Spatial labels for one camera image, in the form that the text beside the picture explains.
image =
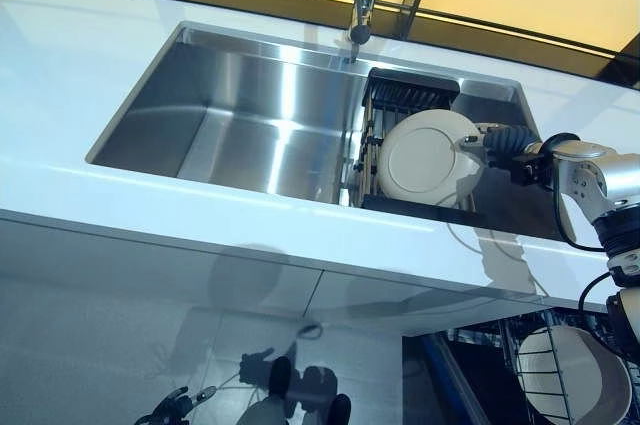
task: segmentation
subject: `reflective floor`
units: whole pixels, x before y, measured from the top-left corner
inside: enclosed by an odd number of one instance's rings
[[[170,391],[222,386],[189,417],[235,424],[266,387],[237,376],[243,354],[289,352],[333,372],[352,401],[350,424],[402,423],[402,339],[163,300],[0,280],[0,420],[132,424]],[[300,403],[290,424],[309,422]]]

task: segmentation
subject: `wire rack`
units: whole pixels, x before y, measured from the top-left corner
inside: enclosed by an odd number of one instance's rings
[[[589,315],[588,319],[591,322],[592,328],[599,330],[600,335],[607,336],[610,334],[610,330],[608,329],[605,317],[591,314]],[[518,381],[520,382],[523,390],[522,396],[526,406],[529,423],[536,424],[537,422],[540,422],[540,420],[536,422],[536,417],[543,416],[546,418],[559,419],[562,420],[563,423],[573,425],[576,423],[576,420],[574,418],[574,415],[572,414],[571,402],[567,395],[567,390],[563,381],[562,373],[559,373],[560,366],[558,363],[557,349],[556,344],[553,340],[553,335],[551,333],[551,327],[554,325],[570,325],[579,328],[582,327],[580,318],[575,313],[575,311],[566,309],[549,309],[542,312],[536,312],[520,317],[502,319],[495,322],[495,326],[493,328],[498,329],[498,335],[490,335],[493,337],[491,339],[491,342],[494,346],[502,348],[505,366],[518,378]],[[524,339],[532,334],[547,334],[549,338],[549,348],[546,350],[540,350],[530,353],[518,353]],[[486,338],[484,338],[483,340],[485,343],[490,342]],[[545,372],[528,372],[526,370],[523,370],[521,357],[525,355],[548,354],[553,357],[555,370],[549,370]],[[636,364],[631,362],[623,361],[623,363],[627,368],[629,377],[631,379],[632,401],[627,416],[620,423],[624,425],[637,425],[640,424],[640,401],[638,400],[640,392],[640,368]],[[528,390],[526,387],[524,376],[531,373],[553,375],[557,377],[559,393]],[[541,413],[540,411],[534,411],[533,405],[528,400],[528,396],[531,395],[548,395],[560,397],[563,404],[564,413],[561,415],[553,415]]]
[[[523,336],[523,332],[528,327],[518,327],[519,333],[514,333],[514,327],[510,320],[501,321],[501,334],[504,334],[503,350],[507,348],[505,352],[509,362],[508,366],[513,373],[518,377],[518,381],[523,390],[523,396],[526,401],[527,414],[529,416],[529,422],[535,424],[535,415],[532,410],[532,405],[528,400],[530,395],[545,395],[545,396],[557,396],[562,398],[562,404],[564,405],[564,415],[554,415],[549,413],[538,412],[540,415],[546,418],[556,418],[566,421],[568,424],[575,424],[575,419],[571,413],[571,405],[569,403],[569,397],[567,395],[567,389],[563,380],[562,372],[560,370],[560,364],[558,362],[557,349],[553,340],[553,334],[551,333],[552,325],[556,324],[556,319],[553,313],[549,310],[545,310],[539,314],[540,322],[535,326],[542,325],[536,331],[529,332],[526,336]],[[546,334],[549,339],[549,348],[547,350],[540,350],[535,352],[519,352],[522,342],[527,336]],[[555,370],[549,371],[526,371],[523,370],[521,357],[523,355],[551,355],[553,357],[553,363],[555,364]],[[557,377],[560,392],[542,392],[540,390],[527,390],[525,375],[553,375]]]
[[[373,69],[369,74],[362,105],[362,138],[358,160],[353,166],[355,189],[351,204],[361,207],[367,195],[382,195],[377,180],[380,146],[387,133],[402,120],[424,110],[451,108],[460,93],[457,82]]]

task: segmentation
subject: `dishwasher rack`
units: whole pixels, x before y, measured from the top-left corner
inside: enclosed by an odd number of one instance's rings
[[[587,313],[587,320],[590,326],[595,329],[601,336],[609,336],[611,334],[607,317],[601,314]],[[547,420],[540,420],[540,416],[546,418],[555,418],[561,420],[561,423],[573,425],[576,423],[572,415],[571,403],[567,396],[562,374],[558,373],[559,364],[556,354],[551,327],[554,325],[569,325],[582,328],[582,322],[575,310],[552,308],[540,312],[534,312],[517,317],[505,318],[495,322],[487,322],[484,324],[472,325],[461,329],[449,330],[447,336],[449,341],[459,341],[472,343],[477,345],[485,345],[502,350],[505,368],[514,375],[522,386],[522,399],[526,407],[528,422],[531,425],[541,425],[547,423]],[[523,376],[527,373],[522,370],[520,356],[518,350],[522,342],[527,336],[533,333],[548,334],[550,347],[548,350],[532,352],[532,354],[552,354],[555,363],[555,371],[533,372],[544,373],[545,375],[553,374],[558,377],[560,385],[560,393],[546,393],[536,390],[527,390],[524,386]],[[640,424],[640,368],[631,362],[623,361],[624,366],[629,373],[631,380],[632,400],[627,416],[620,422],[621,425],[637,425]],[[551,395],[562,398],[564,405],[564,413],[561,415],[545,415],[533,407],[527,398],[529,395]]]

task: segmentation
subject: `black cable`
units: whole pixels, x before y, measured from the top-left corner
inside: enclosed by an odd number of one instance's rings
[[[578,250],[583,250],[585,252],[604,252],[604,248],[600,247],[587,247],[585,245],[579,245],[567,235],[566,230],[564,229],[564,225],[562,223],[562,218],[560,217],[560,177],[558,173],[558,166],[554,163],[553,170],[553,218],[556,221],[556,228],[558,229],[558,233],[562,239],[573,248],[577,248]]]
[[[584,301],[586,300],[587,295],[589,294],[591,289],[595,287],[598,283],[603,281],[605,278],[610,276],[611,275],[609,274],[609,272],[605,272],[585,287],[585,289],[582,291],[582,294],[580,295],[580,300],[578,301],[578,314],[580,315],[580,320],[582,321],[582,327],[591,334],[591,336],[595,339],[596,342],[598,342],[600,345],[602,345],[604,348],[609,350],[614,355],[620,357],[623,360],[627,360],[627,358],[621,352],[611,348],[609,344],[607,344],[598,335],[596,335],[596,332],[589,326],[589,322],[587,322],[587,316],[584,313]]]

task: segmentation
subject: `kitchen sink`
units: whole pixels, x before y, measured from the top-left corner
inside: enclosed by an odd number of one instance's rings
[[[374,67],[455,80],[460,92],[452,110],[474,122],[536,131],[517,82],[366,54],[352,63],[348,55],[183,22],[87,161],[347,205],[362,136],[362,100]],[[505,216],[496,228],[555,238],[550,198],[532,188],[518,189],[504,172],[489,170],[474,195],[484,210]]]

